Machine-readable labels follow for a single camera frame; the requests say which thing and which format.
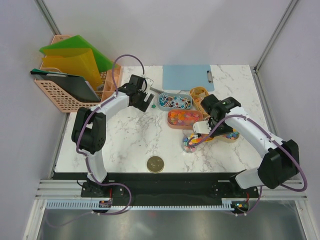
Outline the blue tray of lollipops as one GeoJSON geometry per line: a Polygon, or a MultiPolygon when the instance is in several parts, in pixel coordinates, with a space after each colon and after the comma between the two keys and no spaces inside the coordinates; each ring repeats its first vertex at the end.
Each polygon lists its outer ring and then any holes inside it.
{"type": "Polygon", "coordinates": [[[193,100],[187,94],[163,92],[159,95],[157,104],[161,110],[167,112],[176,109],[189,110],[192,107],[193,100]]]}

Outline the beige tray colourful candies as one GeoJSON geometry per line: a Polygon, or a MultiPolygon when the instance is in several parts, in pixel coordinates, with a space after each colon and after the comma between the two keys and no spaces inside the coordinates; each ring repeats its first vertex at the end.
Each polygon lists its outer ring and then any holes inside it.
{"type": "Polygon", "coordinates": [[[236,131],[235,128],[232,129],[232,132],[224,134],[224,135],[219,135],[213,138],[214,141],[222,141],[225,143],[234,143],[238,140],[240,137],[240,133],[236,131]]]}

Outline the pink tray star candies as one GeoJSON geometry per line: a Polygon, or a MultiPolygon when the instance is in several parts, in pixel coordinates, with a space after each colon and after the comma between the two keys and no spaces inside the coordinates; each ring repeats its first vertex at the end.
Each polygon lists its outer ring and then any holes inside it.
{"type": "Polygon", "coordinates": [[[203,120],[203,114],[197,110],[172,109],[167,114],[167,124],[172,129],[193,130],[193,125],[203,120]]]}

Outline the orange plastic scoop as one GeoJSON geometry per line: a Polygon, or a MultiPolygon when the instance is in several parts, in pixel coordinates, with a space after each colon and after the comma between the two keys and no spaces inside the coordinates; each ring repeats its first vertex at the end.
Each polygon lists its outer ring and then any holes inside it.
{"type": "Polygon", "coordinates": [[[206,138],[207,134],[191,134],[189,137],[192,138],[192,144],[197,144],[206,138]]]}

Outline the clear plastic jar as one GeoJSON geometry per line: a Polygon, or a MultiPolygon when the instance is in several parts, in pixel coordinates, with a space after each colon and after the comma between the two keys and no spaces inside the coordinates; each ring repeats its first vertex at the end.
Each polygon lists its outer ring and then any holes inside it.
{"type": "Polygon", "coordinates": [[[188,154],[194,153],[197,147],[193,145],[197,143],[197,140],[197,134],[184,135],[181,142],[182,150],[188,154]]]}

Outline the gold jar lid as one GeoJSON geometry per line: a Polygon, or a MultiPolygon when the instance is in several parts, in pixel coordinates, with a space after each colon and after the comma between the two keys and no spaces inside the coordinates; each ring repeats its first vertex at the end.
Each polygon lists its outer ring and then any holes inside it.
{"type": "Polygon", "coordinates": [[[159,156],[152,156],[147,160],[146,167],[151,173],[160,173],[164,169],[165,163],[159,156]]]}

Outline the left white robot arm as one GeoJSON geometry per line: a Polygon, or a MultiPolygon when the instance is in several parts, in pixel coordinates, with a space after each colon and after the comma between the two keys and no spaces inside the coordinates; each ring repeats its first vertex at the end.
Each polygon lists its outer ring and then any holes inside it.
{"type": "Polygon", "coordinates": [[[77,110],[71,140],[76,144],[76,152],[85,157],[87,177],[94,182],[92,191],[99,197],[110,191],[109,183],[104,181],[108,173],[102,154],[107,138],[107,121],[128,107],[146,112],[155,96],[148,93],[153,83],[148,77],[133,74],[128,83],[117,88],[106,100],[77,110]]]}

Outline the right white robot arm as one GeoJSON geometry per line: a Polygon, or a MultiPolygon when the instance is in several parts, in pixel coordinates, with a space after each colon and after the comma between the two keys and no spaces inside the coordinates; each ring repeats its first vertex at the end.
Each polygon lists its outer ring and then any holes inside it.
{"type": "Polygon", "coordinates": [[[298,144],[266,131],[235,98],[219,100],[210,94],[200,104],[209,119],[195,124],[195,132],[217,137],[236,130],[261,157],[260,166],[243,170],[231,178],[229,191],[233,196],[240,197],[251,187],[275,189],[300,172],[298,144]]]}

